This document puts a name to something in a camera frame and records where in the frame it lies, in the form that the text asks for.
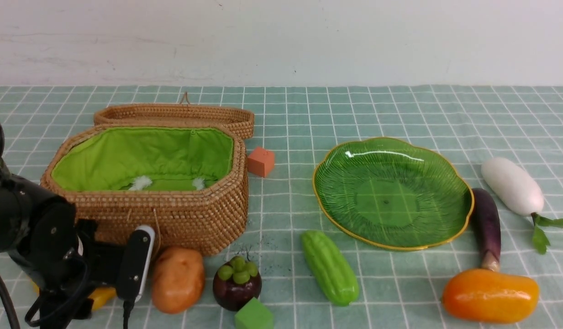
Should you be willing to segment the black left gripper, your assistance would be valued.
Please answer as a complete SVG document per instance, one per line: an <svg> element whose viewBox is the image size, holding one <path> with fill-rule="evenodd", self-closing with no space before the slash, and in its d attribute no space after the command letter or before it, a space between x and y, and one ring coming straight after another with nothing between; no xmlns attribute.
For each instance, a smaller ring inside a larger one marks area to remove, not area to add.
<svg viewBox="0 0 563 329"><path fill-rule="evenodd" d="M97 242L98 225L79 219L73 226L56 223L40 246L39 327L66 329L73 320L88 320L95 297L114 287L124 248Z"/></svg>

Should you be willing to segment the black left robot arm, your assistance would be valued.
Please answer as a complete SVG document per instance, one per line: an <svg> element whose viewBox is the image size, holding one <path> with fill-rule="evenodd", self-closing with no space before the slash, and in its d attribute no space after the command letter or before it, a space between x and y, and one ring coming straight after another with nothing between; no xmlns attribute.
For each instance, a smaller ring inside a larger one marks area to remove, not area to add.
<svg viewBox="0 0 563 329"><path fill-rule="evenodd" d="M115 285L125 247L97 242L97 223L78 219L74 204L12 174L2 158L4 149L0 123L0 253L8 254L38 287L25 323L65 329L72 320L91 317L97 288Z"/></svg>

